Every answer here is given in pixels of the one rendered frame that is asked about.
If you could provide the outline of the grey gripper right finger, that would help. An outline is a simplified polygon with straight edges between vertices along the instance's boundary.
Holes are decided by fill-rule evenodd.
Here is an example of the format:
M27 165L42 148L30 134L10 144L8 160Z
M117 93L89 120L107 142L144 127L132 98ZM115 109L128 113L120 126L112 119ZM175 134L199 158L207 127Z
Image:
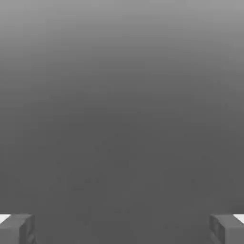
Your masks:
M244 214L209 216L212 244L244 244Z

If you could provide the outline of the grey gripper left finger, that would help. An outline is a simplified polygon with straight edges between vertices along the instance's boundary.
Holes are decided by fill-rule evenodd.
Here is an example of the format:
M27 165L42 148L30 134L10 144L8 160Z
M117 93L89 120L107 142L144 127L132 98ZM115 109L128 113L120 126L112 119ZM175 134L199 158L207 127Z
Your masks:
M0 213L0 244L36 244L35 215Z

